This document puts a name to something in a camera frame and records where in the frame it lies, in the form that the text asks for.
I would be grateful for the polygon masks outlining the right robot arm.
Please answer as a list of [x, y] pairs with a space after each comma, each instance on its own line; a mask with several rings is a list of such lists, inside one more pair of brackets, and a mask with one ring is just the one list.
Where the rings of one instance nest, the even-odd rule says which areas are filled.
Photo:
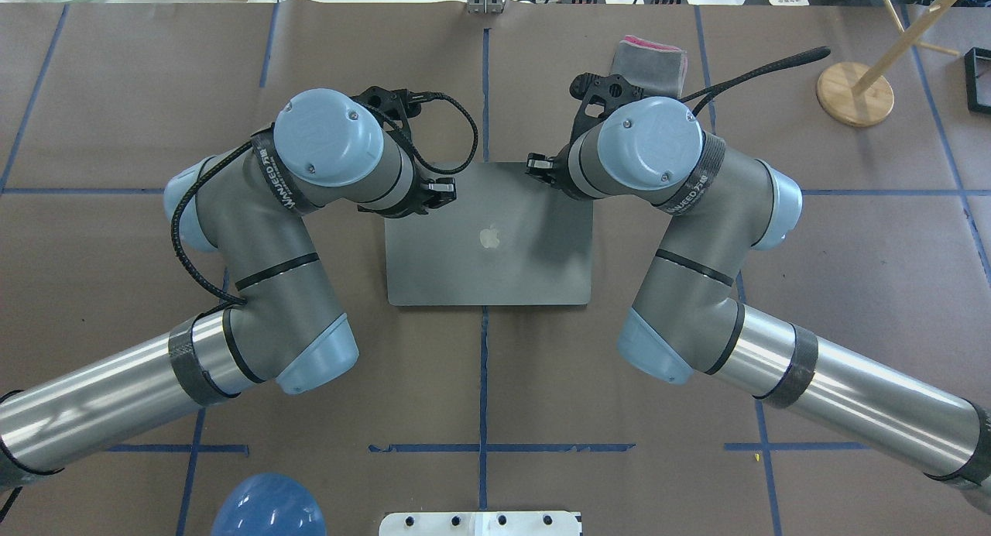
[[989, 511], [989, 412], [732, 298], [751, 250], [778, 246], [802, 191], [768, 162], [705, 131], [693, 110], [619, 74], [580, 74], [582, 105], [555, 157], [528, 175], [579, 201], [634, 196], [671, 222], [617, 342], [636, 368], [673, 384], [712, 375], [919, 469]]

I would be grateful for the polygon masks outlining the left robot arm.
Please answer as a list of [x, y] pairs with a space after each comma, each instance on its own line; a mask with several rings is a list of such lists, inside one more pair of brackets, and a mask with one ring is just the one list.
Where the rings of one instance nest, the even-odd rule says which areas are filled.
[[199, 409], [275, 380], [299, 394], [360, 352], [304, 224], [348, 200], [425, 215], [453, 176], [414, 147], [408, 119], [448, 94], [372, 87], [294, 95], [270, 126], [173, 177], [164, 190], [178, 261], [219, 305], [57, 380], [2, 398], [2, 489], [17, 490]]

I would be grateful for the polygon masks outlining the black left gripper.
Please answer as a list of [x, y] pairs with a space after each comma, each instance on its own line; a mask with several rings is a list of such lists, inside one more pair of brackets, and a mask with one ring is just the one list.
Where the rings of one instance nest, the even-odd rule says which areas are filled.
[[399, 148], [400, 172], [408, 175], [407, 180], [399, 176], [386, 196], [372, 203], [359, 204], [358, 211], [384, 218], [404, 218], [413, 214], [427, 215], [429, 211], [456, 200], [455, 180], [433, 179], [425, 175], [425, 166], [414, 155], [415, 147], [408, 123], [408, 119], [422, 112], [425, 102], [442, 98], [446, 98], [446, 94], [381, 87], [370, 87], [354, 96], [354, 101], [367, 108], [380, 126], [389, 125], [386, 134]]

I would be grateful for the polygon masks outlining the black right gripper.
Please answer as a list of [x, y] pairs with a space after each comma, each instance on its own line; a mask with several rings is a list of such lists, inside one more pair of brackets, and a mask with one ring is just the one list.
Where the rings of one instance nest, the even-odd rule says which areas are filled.
[[590, 132], [617, 109], [641, 101], [648, 95], [644, 88], [630, 84], [621, 74], [579, 74], [570, 84], [569, 92], [581, 104], [574, 116], [568, 144], [554, 157], [530, 153], [526, 173], [559, 191], [592, 191], [592, 187], [581, 187], [576, 173], [572, 171], [572, 151], [581, 150], [581, 135]]

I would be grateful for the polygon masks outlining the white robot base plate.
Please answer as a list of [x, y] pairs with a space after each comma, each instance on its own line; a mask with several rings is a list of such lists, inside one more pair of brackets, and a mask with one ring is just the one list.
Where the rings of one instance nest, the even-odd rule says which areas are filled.
[[379, 535], [583, 535], [581, 515], [566, 510], [399, 512]]

